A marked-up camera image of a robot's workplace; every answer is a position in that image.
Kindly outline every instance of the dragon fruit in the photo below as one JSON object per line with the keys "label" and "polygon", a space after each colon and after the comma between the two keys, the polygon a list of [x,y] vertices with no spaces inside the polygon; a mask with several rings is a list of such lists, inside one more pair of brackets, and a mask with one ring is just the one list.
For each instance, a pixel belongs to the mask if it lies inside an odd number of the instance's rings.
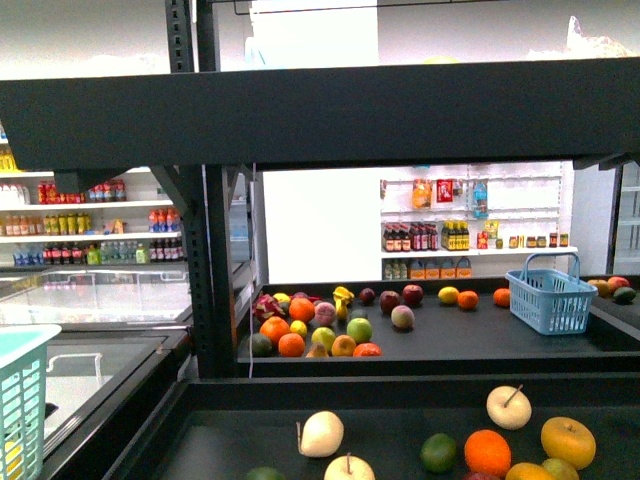
{"label": "dragon fruit", "polygon": [[273,316],[285,318],[285,313],[278,301],[267,294],[260,296],[253,305],[253,316],[262,325]]}

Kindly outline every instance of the basket handle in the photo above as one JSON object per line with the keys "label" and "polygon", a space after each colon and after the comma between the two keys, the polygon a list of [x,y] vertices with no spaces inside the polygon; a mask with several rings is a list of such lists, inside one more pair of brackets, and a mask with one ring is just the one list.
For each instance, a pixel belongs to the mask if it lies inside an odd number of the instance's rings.
{"label": "basket handle", "polygon": [[560,257],[564,255],[570,255],[573,257],[573,266],[569,269],[569,276],[572,277],[571,281],[575,281],[578,283],[580,281],[580,258],[573,252],[564,252],[564,253],[533,253],[529,255],[527,260],[524,262],[524,268],[520,273],[520,280],[526,282],[529,276],[529,262],[536,257]]}

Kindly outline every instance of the orange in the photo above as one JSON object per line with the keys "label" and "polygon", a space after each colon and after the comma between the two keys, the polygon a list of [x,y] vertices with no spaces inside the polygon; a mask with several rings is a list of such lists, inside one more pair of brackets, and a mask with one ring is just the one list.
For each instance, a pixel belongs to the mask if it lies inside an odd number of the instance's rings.
{"label": "orange", "polygon": [[280,339],[289,332],[289,324],[280,317],[271,317],[260,327],[260,333],[271,340],[273,348],[278,348]]}
{"label": "orange", "polygon": [[511,306],[511,290],[499,288],[493,292],[493,303],[499,307],[509,308]]}
{"label": "orange", "polygon": [[473,310],[476,308],[479,301],[480,299],[478,298],[478,294],[471,290],[460,292],[460,295],[458,295],[458,306],[462,310]]}
{"label": "orange", "polygon": [[287,333],[278,342],[278,352],[283,357],[301,357],[304,349],[304,340],[297,333]]}
{"label": "orange", "polygon": [[292,320],[300,320],[309,323],[316,316],[316,307],[311,300],[306,298],[294,298],[289,305],[289,317]]}
{"label": "orange", "polygon": [[504,478],[511,468],[511,448],[498,432],[478,430],[464,444],[464,459],[472,472]]}

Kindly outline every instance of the blue plastic basket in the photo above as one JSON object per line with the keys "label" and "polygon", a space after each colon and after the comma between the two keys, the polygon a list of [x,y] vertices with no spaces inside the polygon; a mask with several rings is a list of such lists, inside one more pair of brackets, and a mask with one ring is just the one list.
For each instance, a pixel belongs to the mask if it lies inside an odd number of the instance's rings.
{"label": "blue plastic basket", "polygon": [[[571,255],[569,274],[551,269],[529,270],[540,256]],[[583,333],[587,329],[591,300],[598,291],[580,280],[580,259],[575,253],[534,253],[524,269],[507,272],[511,313],[542,335]]]}
{"label": "blue plastic basket", "polygon": [[47,342],[61,328],[0,328],[0,480],[31,480],[42,470]]}

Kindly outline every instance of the white pear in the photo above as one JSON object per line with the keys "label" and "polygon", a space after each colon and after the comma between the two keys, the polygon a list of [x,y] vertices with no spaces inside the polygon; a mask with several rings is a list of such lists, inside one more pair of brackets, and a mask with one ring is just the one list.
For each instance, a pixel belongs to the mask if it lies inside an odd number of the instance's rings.
{"label": "white pear", "polygon": [[311,415],[300,435],[298,422],[298,451],[305,457],[322,458],[336,453],[342,437],[344,425],[338,416],[329,411],[322,411]]}
{"label": "white pear", "polygon": [[524,427],[531,418],[531,403],[519,388],[497,387],[487,397],[487,413],[494,423],[507,430]]}
{"label": "white pear", "polygon": [[371,466],[359,457],[347,454],[336,458],[324,472],[324,480],[375,480]]}

